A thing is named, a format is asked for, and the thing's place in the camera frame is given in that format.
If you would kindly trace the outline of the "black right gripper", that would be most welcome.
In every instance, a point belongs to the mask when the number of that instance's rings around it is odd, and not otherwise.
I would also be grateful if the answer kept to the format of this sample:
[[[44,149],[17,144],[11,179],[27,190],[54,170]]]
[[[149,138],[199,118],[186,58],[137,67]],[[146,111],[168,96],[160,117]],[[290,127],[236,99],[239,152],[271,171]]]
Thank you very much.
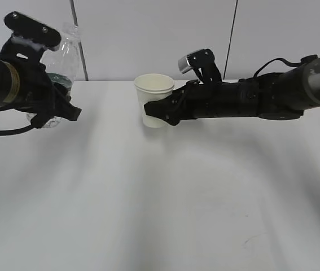
[[[165,99],[147,102],[144,111],[171,126],[185,120],[243,117],[244,91],[238,83],[189,81]]]

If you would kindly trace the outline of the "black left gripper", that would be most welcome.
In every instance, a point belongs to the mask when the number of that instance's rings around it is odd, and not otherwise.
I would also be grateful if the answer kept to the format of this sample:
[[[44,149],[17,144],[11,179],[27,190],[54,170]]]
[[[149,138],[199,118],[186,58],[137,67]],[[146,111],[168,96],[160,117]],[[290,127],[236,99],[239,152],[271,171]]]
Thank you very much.
[[[0,60],[12,64],[17,69],[20,80],[20,92],[14,109],[30,114],[30,123],[37,129],[54,128],[61,118],[77,121],[81,109],[71,103],[70,91],[62,84],[54,84],[55,113],[47,111],[54,104],[53,85],[41,63],[44,53],[48,50],[34,50],[29,46],[14,44],[8,40],[0,52]]]

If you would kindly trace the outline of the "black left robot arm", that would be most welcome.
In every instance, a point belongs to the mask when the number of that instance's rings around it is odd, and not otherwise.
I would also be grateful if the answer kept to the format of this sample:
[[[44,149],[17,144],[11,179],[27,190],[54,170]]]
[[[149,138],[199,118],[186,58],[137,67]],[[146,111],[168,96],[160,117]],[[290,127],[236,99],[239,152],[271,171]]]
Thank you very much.
[[[42,128],[55,117],[77,121],[81,109],[71,104],[67,88],[54,83],[41,63],[45,49],[8,40],[0,51],[0,112],[33,114],[25,131]]]

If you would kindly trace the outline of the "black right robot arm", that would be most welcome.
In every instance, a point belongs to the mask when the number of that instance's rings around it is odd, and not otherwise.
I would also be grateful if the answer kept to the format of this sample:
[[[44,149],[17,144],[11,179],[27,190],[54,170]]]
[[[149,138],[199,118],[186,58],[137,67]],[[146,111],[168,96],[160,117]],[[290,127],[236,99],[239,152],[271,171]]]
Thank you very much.
[[[296,120],[320,107],[320,58],[312,55],[287,72],[273,72],[228,83],[214,61],[197,70],[200,78],[186,82],[168,97],[147,102],[146,115],[171,126],[181,121],[255,117]]]

